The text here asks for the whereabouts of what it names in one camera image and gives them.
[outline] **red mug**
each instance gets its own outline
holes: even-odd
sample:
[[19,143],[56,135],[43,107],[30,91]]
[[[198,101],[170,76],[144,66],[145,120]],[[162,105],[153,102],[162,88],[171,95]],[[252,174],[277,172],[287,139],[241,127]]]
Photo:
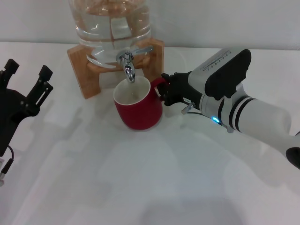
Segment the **red mug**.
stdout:
[[134,83],[121,81],[113,92],[113,99],[123,122],[131,129],[146,130],[160,120],[163,107],[155,91],[164,78],[151,83],[143,76],[136,76]]

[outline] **metal spigot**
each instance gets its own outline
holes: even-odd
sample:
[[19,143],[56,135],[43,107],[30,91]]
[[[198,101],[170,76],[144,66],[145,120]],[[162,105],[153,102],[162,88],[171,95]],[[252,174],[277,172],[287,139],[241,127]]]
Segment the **metal spigot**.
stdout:
[[134,56],[139,54],[145,54],[153,51],[153,46],[148,46],[142,49],[136,49],[134,51],[122,51],[120,52],[117,57],[116,61],[123,67],[123,70],[126,74],[127,81],[129,83],[135,82],[135,67],[132,63]]

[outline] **blue led light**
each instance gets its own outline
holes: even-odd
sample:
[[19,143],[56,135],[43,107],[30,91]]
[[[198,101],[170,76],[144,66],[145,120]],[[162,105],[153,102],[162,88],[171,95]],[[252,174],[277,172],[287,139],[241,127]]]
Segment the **blue led light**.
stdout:
[[212,117],[211,118],[213,121],[215,121],[216,123],[220,123],[220,121],[216,118],[216,117]]

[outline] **mug handle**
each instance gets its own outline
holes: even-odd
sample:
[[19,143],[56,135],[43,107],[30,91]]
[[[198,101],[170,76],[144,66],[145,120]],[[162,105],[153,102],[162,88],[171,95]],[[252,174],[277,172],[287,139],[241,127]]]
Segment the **mug handle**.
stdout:
[[[152,81],[150,84],[151,84],[151,89],[155,89],[158,85],[160,85],[161,83],[165,83],[167,86],[169,85],[169,83],[162,77],[159,77],[159,78],[156,78],[154,81]],[[160,96],[159,97],[159,100],[161,102],[163,102],[163,98]]]

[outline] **white wall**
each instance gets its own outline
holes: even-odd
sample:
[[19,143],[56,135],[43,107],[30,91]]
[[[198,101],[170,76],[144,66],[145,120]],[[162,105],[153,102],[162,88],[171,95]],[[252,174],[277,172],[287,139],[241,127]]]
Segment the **white wall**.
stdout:
[[[148,0],[168,46],[298,49],[299,0]],[[0,0],[0,41],[77,43],[67,0]]]

